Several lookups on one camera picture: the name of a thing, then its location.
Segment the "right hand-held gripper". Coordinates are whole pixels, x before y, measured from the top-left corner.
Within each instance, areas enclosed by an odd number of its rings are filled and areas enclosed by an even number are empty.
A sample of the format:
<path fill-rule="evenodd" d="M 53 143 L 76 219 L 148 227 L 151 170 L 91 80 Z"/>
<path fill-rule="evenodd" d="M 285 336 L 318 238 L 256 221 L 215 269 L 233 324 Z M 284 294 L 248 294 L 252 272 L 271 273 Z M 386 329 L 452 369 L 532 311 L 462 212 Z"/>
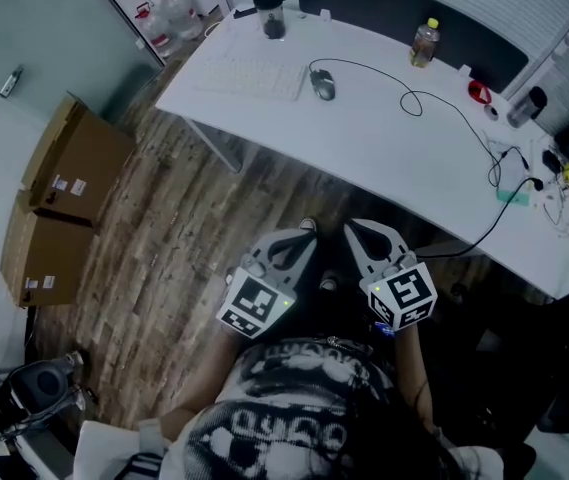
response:
<path fill-rule="evenodd" d="M 431 316 L 437 292 L 428 268 L 414 255 L 403 255 L 410 250 L 394 228 L 357 219 L 343 231 L 362 277 L 360 288 L 380 321 L 400 331 Z"/>

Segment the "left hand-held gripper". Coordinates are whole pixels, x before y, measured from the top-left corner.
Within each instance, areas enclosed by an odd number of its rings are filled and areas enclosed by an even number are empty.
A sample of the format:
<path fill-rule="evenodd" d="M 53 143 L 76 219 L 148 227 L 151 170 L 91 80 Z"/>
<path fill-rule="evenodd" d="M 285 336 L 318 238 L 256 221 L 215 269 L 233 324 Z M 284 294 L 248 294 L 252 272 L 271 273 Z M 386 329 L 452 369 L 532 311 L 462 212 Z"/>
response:
<path fill-rule="evenodd" d="M 235 270 L 216 319 L 249 339 L 269 330 L 293 307 L 292 289 L 316 247 L 310 230 L 283 229 L 262 236 Z"/>

